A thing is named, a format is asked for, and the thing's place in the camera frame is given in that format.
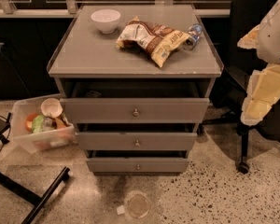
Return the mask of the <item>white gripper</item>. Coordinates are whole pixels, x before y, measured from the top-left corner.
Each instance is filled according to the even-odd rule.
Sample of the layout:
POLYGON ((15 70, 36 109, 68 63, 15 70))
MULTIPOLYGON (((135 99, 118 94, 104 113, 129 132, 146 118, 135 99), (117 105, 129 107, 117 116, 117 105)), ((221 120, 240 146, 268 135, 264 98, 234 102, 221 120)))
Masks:
POLYGON ((253 71, 242 105, 241 122, 254 126, 280 100, 280 0, 277 0, 259 25, 237 42, 237 46, 256 49, 258 57, 269 63, 262 71, 253 71))

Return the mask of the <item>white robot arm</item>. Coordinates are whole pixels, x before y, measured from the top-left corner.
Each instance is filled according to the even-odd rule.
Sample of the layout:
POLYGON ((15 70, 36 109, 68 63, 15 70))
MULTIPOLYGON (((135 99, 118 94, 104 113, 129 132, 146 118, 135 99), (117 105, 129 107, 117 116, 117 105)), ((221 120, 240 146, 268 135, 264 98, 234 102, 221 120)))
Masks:
POLYGON ((237 46, 255 49, 257 56, 267 63, 262 71, 252 72, 242 104, 241 122, 254 126, 280 100, 280 0, 277 0, 260 24, 238 41, 237 46))

